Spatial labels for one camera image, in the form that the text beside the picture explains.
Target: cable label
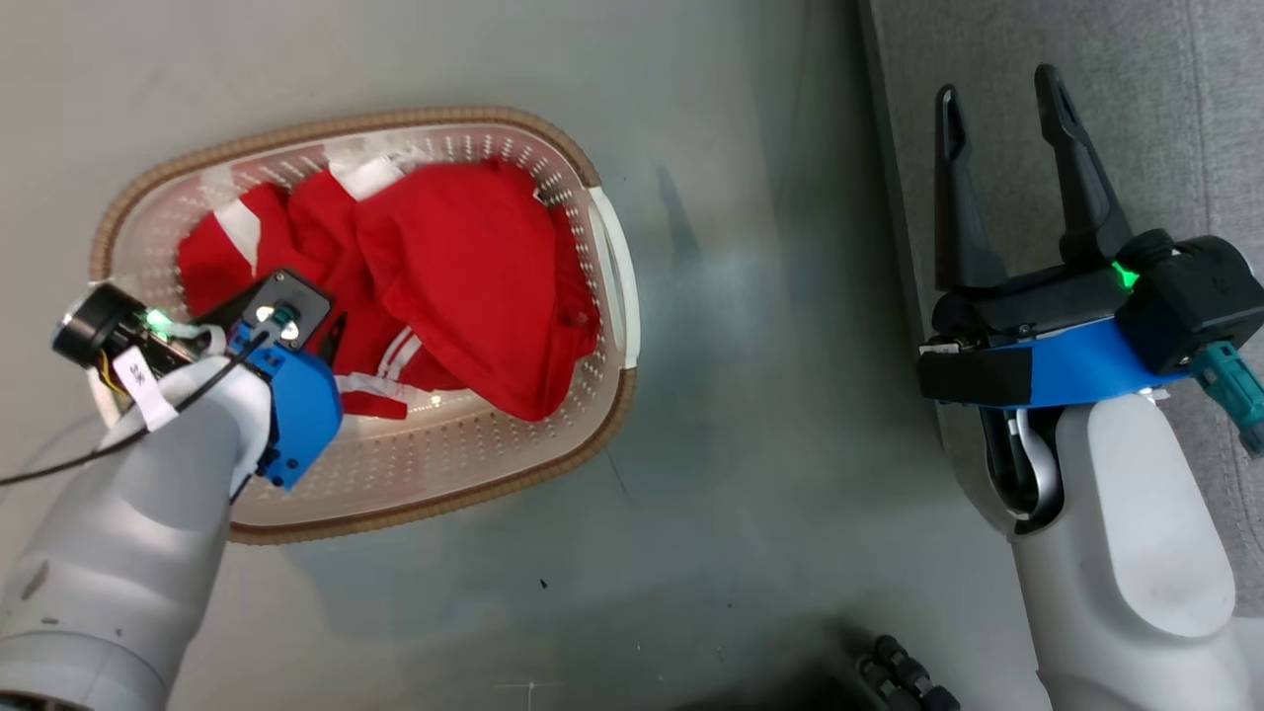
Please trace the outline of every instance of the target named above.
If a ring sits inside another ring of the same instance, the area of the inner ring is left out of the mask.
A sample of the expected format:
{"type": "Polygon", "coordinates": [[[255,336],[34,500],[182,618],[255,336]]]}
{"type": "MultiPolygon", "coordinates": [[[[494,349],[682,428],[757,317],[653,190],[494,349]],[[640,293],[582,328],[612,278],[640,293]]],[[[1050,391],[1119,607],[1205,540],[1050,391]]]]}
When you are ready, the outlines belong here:
{"type": "Polygon", "coordinates": [[[114,374],[119,383],[128,391],[140,416],[145,419],[145,428],[149,431],[158,431],[158,428],[176,419],[176,409],[162,396],[158,388],[158,378],[149,369],[140,348],[133,345],[114,359],[114,374]]]}

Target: laundry basket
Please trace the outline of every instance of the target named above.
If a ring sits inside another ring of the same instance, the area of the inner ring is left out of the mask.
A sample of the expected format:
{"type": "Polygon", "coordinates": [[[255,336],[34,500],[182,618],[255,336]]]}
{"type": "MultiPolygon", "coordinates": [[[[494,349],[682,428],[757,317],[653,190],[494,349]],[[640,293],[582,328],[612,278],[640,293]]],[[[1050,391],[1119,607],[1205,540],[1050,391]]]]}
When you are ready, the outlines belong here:
{"type": "MultiPolygon", "coordinates": [[[[562,406],[527,423],[470,391],[423,393],[404,420],[348,416],[292,492],[254,482],[233,507],[231,540],[279,544],[369,531],[520,491],[580,466],[614,438],[636,388],[641,348],[632,259],[623,230],[579,147],[551,124],[503,108],[426,109],[321,121],[191,153],[142,175],[110,205],[90,277],[188,319],[176,248],[211,210],[250,187],[293,189],[331,157],[382,154],[425,163],[502,157],[565,205],[602,315],[597,352],[580,361],[562,406]]],[[[88,378],[107,424],[112,393],[88,378]]]]}

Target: blue plastic part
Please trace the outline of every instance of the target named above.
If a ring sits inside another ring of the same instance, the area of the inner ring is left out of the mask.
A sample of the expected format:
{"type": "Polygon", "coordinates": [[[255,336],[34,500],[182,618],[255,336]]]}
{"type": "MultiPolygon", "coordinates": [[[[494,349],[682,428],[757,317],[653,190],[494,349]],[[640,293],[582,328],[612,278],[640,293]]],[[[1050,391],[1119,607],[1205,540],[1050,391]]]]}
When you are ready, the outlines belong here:
{"type": "Polygon", "coordinates": [[[1152,373],[1124,340],[1115,319],[1002,348],[1031,350],[1031,400],[1015,407],[1098,402],[1188,376],[1152,373]]]}
{"type": "MultiPolygon", "coordinates": [[[[239,324],[229,344],[240,352],[250,343],[252,329],[239,324]]],[[[246,359],[272,387],[272,436],[259,471],[286,491],[316,463],[343,424],[343,400],[334,373],[310,353],[281,345],[262,348],[246,359]]]]}
{"type": "Polygon", "coordinates": [[[1251,459],[1264,458],[1264,387],[1234,344],[1217,340],[1207,345],[1189,372],[1237,425],[1237,438],[1251,459]]]}

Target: robotic arm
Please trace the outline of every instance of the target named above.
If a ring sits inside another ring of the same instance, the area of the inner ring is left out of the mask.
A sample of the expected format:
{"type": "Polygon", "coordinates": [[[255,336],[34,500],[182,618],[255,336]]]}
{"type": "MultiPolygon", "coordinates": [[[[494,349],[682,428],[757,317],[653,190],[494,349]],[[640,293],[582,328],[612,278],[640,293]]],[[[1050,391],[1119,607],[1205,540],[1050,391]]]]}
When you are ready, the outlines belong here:
{"type": "Polygon", "coordinates": [[[1227,242],[1133,234],[1057,70],[1035,72],[1063,263],[1010,277],[983,232],[958,92],[937,100],[939,334],[925,397],[976,406],[1054,708],[1250,708],[1232,569],[1162,386],[1193,377],[1264,457],[1264,388],[1237,354],[1264,287],[1227,242]]]}
{"type": "Polygon", "coordinates": [[[252,473],[293,487],[337,433],[332,374],[302,352],[327,314],[329,300],[288,272],[210,319],[228,326],[220,343],[220,326],[172,324],[110,285],[72,309],[54,349],[106,363],[100,376],[123,381],[137,407],[11,571],[0,708],[166,707],[206,612],[231,500],[252,473]],[[231,358],[215,354],[225,340],[231,358]]]}

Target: yellow wire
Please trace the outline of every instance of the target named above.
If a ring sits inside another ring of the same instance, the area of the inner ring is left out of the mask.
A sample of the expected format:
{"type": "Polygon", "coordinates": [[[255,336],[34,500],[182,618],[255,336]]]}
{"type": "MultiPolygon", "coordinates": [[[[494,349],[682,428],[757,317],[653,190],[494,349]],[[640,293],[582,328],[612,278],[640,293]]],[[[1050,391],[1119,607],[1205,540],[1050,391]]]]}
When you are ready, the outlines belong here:
{"type": "Polygon", "coordinates": [[[110,374],[110,357],[105,354],[105,350],[101,352],[101,382],[123,397],[130,397],[121,387],[118,386],[118,383],[114,382],[114,376],[110,374]]]}

